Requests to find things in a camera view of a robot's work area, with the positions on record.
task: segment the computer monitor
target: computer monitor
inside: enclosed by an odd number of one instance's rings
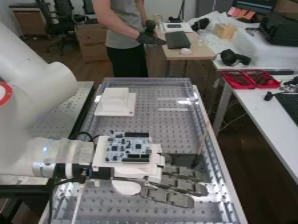
[[[233,6],[241,9],[248,9],[260,14],[273,12],[277,5],[277,0],[234,0]]]
[[[84,1],[84,10],[87,15],[95,15],[95,9],[93,9],[93,0],[83,0]]]

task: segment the aluminum breadboard table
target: aluminum breadboard table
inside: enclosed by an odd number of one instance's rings
[[[135,117],[93,115],[108,87],[128,87],[131,92],[137,93]],[[83,125],[83,131],[92,135],[105,135],[109,130],[149,132],[153,142],[162,145],[164,152],[176,156],[197,153],[200,137],[206,129],[209,134],[201,163],[209,176],[209,181],[204,183],[209,195],[196,198],[193,209],[140,196],[123,196],[115,192],[111,182],[101,181],[100,187],[87,183],[84,188],[68,184],[56,194],[53,224],[71,224],[73,217],[76,224],[246,224],[201,97],[189,79],[105,79]]]
[[[83,106],[91,93],[93,82],[79,82],[77,93],[45,114],[29,128],[32,137],[68,138]]]

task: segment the perforated metal surface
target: perforated metal surface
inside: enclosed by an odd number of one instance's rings
[[[196,154],[198,134],[193,124],[193,108],[189,107],[188,91],[192,85],[184,82],[124,84],[137,93],[135,117],[95,117],[89,131],[96,135],[108,135],[109,130],[149,132],[153,143],[162,145],[165,153]],[[107,87],[123,86],[107,83]]]
[[[96,100],[85,119],[84,131],[92,135],[108,134],[109,130],[149,132],[153,142],[162,144],[164,152],[197,153],[206,123],[197,103],[198,93],[194,93],[189,79],[107,79],[99,95],[107,87],[129,87],[131,92],[137,93],[136,116],[95,117]],[[153,202],[140,196],[121,196],[105,183],[100,188],[85,187],[77,223],[240,223],[209,136],[205,143],[202,158],[210,177],[210,183],[206,183],[210,194],[197,198],[194,209]],[[73,204],[68,203],[59,209],[55,224],[69,222],[72,208]]]
[[[221,222],[221,212],[213,196],[198,199],[193,209],[166,205],[140,196],[127,197],[115,192],[111,182],[101,182],[101,187],[89,186],[83,195],[77,221],[108,221],[112,223],[165,223],[165,222]],[[72,219],[76,199],[68,200],[61,220]]]
[[[76,95],[29,127],[32,137],[59,139],[69,137],[92,86],[93,82],[79,82]]]

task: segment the cardboard box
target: cardboard box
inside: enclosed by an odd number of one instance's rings
[[[274,11],[298,14],[298,0],[278,0]]]
[[[109,60],[105,47],[107,31],[107,27],[100,24],[84,24],[76,27],[85,62]]]
[[[230,25],[217,24],[216,34],[221,39],[233,39],[237,28]]]

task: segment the black pants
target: black pants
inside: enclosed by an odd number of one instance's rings
[[[115,77],[148,77],[147,54],[141,44],[129,49],[107,47]]]

